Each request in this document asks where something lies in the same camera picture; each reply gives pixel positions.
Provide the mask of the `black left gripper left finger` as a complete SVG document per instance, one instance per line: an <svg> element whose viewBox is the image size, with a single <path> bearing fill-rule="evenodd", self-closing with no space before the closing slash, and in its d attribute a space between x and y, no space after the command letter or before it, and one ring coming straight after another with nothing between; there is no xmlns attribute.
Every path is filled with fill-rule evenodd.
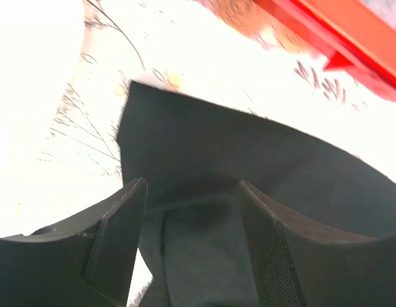
<svg viewBox="0 0 396 307"><path fill-rule="evenodd" d="M125 306L147 202L135 179L33 234L0 239L0 306Z"/></svg>

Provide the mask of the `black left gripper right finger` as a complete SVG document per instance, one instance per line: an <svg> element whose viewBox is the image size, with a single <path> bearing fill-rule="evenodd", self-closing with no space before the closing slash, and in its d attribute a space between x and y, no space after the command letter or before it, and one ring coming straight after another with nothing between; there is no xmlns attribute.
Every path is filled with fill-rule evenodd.
<svg viewBox="0 0 396 307"><path fill-rule="evenodd" d="M247 182L239 203L261 306L396 306L396 233L319 223Z"/></svg>

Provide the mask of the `black floral print t-shirt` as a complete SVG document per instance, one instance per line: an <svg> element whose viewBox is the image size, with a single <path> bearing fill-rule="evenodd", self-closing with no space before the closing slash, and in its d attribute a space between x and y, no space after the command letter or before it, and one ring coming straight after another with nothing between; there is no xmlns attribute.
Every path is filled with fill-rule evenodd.
<svg viewBox="0 0 396 307"><path fill-rule="evenodd" d="M132 82L117 135L125 183L144 178L142 306L261 306L239 203L247 182L303 216L396 233L396 184L296 129Z"/></svg>

